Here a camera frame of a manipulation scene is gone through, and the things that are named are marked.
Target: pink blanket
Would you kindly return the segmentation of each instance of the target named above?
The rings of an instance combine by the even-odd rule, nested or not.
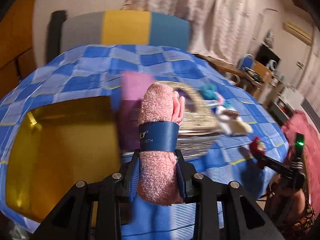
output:
[[[291,145],[295,143],[296,133],[304,134],[307,174],[311,205],[316,214],[320,212],[320,141],[316,130],[308,123],[306,115],[302,111],[295,110],[292,118],[281,127],[282,132]],[[292,159],[292,151],[287,155],[287,163]]]

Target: pink towel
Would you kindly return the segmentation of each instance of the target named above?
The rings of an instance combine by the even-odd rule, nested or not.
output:
[[[181,125],[185,98],[167,85],[153,83],[144,95],[138,125],[145,122],[169,121]],[[176,175],[174,152],[145,151],[140,153],[138,194],[152,204],[183,203]]]

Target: yellow tray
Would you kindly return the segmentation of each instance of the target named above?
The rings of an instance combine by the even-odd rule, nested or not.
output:
[[[39,107],[26,114],[10,153],[7,205],[41,222],[77,181],[100,181],[120,165],[109,97]]]

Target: curtain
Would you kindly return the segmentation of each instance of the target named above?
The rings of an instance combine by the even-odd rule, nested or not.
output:
[[[320,32],[317,27],[314,28],[311,56],[298,91],[320,114]]]
[[[247,39],[255,0],[126,0],[123,9],[173,15],[190,22],[188,50],[236,64]]]

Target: wooden cabinet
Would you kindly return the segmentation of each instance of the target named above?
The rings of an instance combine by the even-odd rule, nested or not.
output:
[[[3,98],[12,89],[18,86],[19,80],[17,77],[16,67],[14,61],[0,69],[0,98]]]
[[[25,78],[36,68],[32,50],[34,1],[15,0],[0,22],[0,99],[18,85],[18,78]]]
[[[24,54],[18,57],[18,68],[21,79],[25,79],[29,74],[36,70],[36,61],[33,49],[27,50]]]

